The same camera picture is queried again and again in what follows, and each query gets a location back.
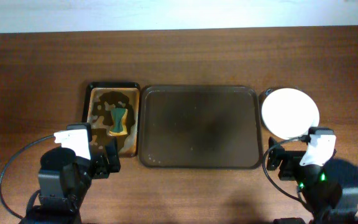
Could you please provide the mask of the yellow green sponge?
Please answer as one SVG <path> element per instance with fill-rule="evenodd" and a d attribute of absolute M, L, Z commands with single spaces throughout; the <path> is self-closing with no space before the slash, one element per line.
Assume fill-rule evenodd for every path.
<path fill-rule="evenodd" d="M 125 108 L 114 108 L 111 110 L 111 117 L 113 125 L 109 130 L 110 136 L 123 136 L 127 134 L 126 118 L 127 109 Z"/>

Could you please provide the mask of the white plate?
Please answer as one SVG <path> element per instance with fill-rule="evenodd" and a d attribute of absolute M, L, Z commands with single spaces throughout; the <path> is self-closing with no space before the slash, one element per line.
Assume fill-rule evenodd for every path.
<path fill-rule="evenodd" d="M 259 95 L 263 126 L 281 139 L 308 133 L 320 121 L 314 100 L 296 88 L 268 88 Z"/>

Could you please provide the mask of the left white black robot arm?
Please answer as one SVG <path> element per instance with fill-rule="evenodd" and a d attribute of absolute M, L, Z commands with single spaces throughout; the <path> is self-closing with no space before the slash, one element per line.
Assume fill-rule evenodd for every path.
<path fill-rule="evenodd" d="M 107 179 L 121 169 L 116 138 L 91 153 L 89 123 L 70 124 L 53 137 L 59 146 L 40 158 L 40 189 L 29 199 L 21 223 L 82 223 L 80 207 L 92 180 Z"/>

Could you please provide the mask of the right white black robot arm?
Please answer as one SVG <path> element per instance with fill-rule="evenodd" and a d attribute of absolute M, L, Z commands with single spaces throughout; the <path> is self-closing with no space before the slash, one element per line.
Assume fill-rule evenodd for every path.
<path fill-rule="evenodd" d="M 268 149 L 262 159 L 268 181 L 279 192 L 302 204 L 313 216 L 310 223 L 358 223 L 358 166 L 334 157 L 322 166 L 301 166 L 305 152 L 287 151 L 283 147 L 288 142 L 301 140 L 268 139 Z M 296 182 L 296 196 L 284 191 L 269 176 L 268 171 L 276 169 L 280 169 L 280 180 Z"/>

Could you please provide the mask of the small tray with soapy water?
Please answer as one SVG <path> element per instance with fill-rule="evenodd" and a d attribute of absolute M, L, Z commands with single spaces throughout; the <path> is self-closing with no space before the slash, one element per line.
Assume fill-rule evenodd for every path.
<path fill-rule="evenodd" d="M 82 122 L 91 125 L 91 148 L 101 150 L 112 138 L 117 139 L 119 157 L 137 154 L 140 86 L 135 82 L 92 82 L 86 87 Z M 110 136 L 113 125 L 111 110 L 127 109 L 127 134 Z"/>

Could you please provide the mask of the large brown serving tray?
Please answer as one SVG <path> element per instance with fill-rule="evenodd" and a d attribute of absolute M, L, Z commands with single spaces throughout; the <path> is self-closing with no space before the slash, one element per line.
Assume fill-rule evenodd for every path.
<path fill-rule="evenodd" d="M 263 143 L 256 92 L 241 85 L 142 90 L 139 161 L 149 168 L 256 169 Z"/>

